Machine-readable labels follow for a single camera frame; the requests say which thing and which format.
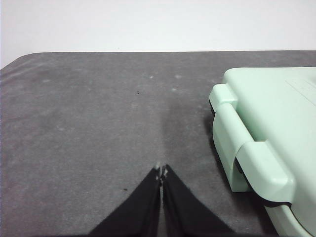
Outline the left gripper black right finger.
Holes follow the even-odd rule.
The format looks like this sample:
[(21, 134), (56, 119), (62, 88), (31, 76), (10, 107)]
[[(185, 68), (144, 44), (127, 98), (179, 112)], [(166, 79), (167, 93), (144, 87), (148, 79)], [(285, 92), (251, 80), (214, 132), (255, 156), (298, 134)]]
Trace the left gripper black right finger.
[(236, 234), (193, 195), (170, 165), (163, 167), (161, 178), (169, 237), (231, 237)]

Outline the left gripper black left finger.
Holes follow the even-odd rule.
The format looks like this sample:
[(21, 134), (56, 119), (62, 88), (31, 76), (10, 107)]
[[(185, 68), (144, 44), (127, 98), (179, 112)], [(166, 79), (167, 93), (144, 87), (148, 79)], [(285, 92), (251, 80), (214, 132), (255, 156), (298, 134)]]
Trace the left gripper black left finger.
[(154, 166), (130, 196), (90, 233), (94, 237), (156, 237), (160, 167)]

